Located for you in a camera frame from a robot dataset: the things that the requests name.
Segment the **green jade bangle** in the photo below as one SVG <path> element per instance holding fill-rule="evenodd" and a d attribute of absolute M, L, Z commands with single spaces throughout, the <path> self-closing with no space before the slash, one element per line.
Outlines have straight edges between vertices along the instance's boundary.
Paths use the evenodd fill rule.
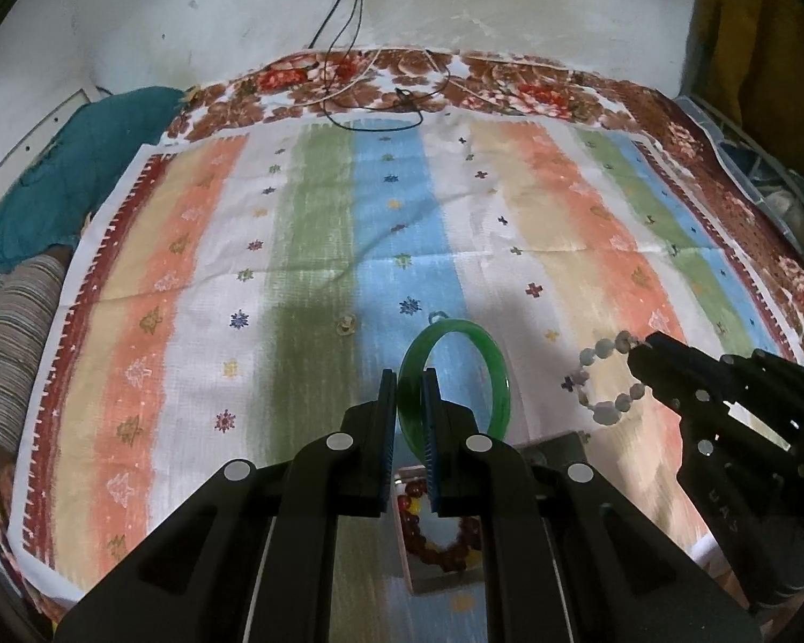
<path fill-rule="evenodd" d="M 450 334 L 464 335 L 478 350 L 488 370 L 492 409 L 488 436 L 504 440 L 511 421 L 511 382 L 508 366 L 500 347 L 485 328 L 467 319 L 445 318 L 428 325 L 406 350 L 399 367 L 396 407 L 406 446 L 414 456 L 425 460 L 425 412 L 418 409 L 421 377 L 425 363 L 441 338 Z"/>

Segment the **metal jewelry tin box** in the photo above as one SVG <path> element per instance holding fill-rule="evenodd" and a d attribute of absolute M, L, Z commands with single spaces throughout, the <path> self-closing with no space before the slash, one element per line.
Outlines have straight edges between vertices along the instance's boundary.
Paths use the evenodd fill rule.
<path fill-rule="evenodd" d="M 483 581 L 478 517 L 439 517 L 431 510 L 427 472 L 401 467 L 393 478 L 393 520 L 400 563 L 412 595 Z"/>

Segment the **floral red brown bedsheet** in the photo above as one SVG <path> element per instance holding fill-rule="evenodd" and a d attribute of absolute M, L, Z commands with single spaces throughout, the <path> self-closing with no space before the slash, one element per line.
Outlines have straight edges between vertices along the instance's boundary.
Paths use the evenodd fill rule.
<path fill-rule="evenodd" d="M 774 256 L 798 263 L 804 274 L 804 264 L 796 251 L 764 213 L 743 196 L 739 186 L 720 164 L 708 135 L 678 108 L 677 103 L 650 88 L 553 67 L 536 58 L 501 58 L 485 53 L 436 53 L 430 49 L 405 48 L 348 54 L 294 54 L 235 80 L 190 90 L 184 94 L 181 112 L 163 131 L 159 141 L 140 149 L 183 147 L 223 132 L 248 132 L 259 126 L 302 119 L 345 128 L 350 122 L 360 119 L 386 118 L 411 129 L 447 113 L 516 121 L 553 119 L 585 129 L 639 133 L 678 168 L 697 177 L 709 189 L 715 215 L 722 215 L 736 202 L 745 203 L 757 213 L 760 220 L 757 234 L 738 228 L 735 233 L 738 240 L 745 242 L 750 250 L 770 248 Z M 592 367 L 598 363 L 591 358 L 592 348 L 579 356 L 581 364 L 574 375 L 578 385 L 591 380 Z M 473 344 L 464 335 L 447 335 L 434 347 L 430 362 L 437 367 L 443 391 L 453 401 L 469 405 L 479 424 L 488 428 L 492 409 L 488 372 Z M 0 544 L 4 562 L 20 582 L 24 594 L 33 602 L 34 610 L 49 621 L 57 621 L 89 589 L 71 604 L 61 604 L 40 594 L 21 573 L 8 538 L 18 453 L 23 444 L 40 367 L 41 360 L 17 457 L 10 463 L 12 478 L 0 485 Z M 627 391 L 592 405 L 598 428 L 612 430 L 626 420 L 635 405 L 623 414 L 615 414 L 612 402 L 624 397 Z M 657 401 L 643 401 L 656 403 L 674 418 L 677 450 L 677 416 Z M 579 432 L 584 437 L 602 473 L 614 482 L 602 464 L 594 434 L 582 430 L 568 431 Z M 657 520 L 646 514 L 629 495 L 626 486 L 614 483 L 678 546 L 694 559 L 708 563 L 716 556 L 716 546 L 708 527 L 678 486 L 675 479 L 677 457 L 671 471 L 672 481 L 687 505 L 696 512 L 703 527 L 702 536 L 691 546 L 677 543 Z"/>

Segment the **striped colourful woven cloth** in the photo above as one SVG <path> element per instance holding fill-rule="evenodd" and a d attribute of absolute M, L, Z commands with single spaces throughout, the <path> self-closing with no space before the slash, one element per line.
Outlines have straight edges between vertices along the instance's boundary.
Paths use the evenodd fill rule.
<path fill-rule="evenodd" d="M 18 453 L 8 538 L 71 604 L 225 461 L 271 465 L 334 430 L 440 319 L 507 361 L 507 437 L 589 431 L 614 482 L 682 546 L 703 527 L 672 481 L 675 421 L 635 405 L 620 358 L 661 330 L 705 352 L 804 364 L 804 274 L 722 215 L 639 133 L 447 113 L 223 132 L 143 148 L 79 241 Z"/>

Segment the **yellow brown hanging cloth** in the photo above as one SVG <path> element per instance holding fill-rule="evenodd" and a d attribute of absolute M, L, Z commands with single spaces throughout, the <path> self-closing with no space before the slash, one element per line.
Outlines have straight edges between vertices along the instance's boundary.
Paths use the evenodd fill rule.
<path fill-rule="evenodd" d="M 804 0 L 694 0 L 682 87 L 804 174 Z"/>

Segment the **grey striped pillow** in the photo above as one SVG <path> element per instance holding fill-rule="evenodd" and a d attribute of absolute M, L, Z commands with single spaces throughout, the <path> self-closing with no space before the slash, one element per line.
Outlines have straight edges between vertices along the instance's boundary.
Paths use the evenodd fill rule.
<path fill-rule="evenodd" d="M 17 457 L 72 250 L 51 247 L 0 276 L 0 467 Z"/>

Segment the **teal pillow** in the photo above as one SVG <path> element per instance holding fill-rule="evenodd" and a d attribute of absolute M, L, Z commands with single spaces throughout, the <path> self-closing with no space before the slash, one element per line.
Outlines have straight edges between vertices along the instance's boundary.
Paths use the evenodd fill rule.
<path fill-rule="evenodd" d="M 179 88 L 114 94 L 73 113 L 0 202 L 0 273 L 51 247 L 77 247 L 143 145 L 155 145 L 183 108 Z"/>

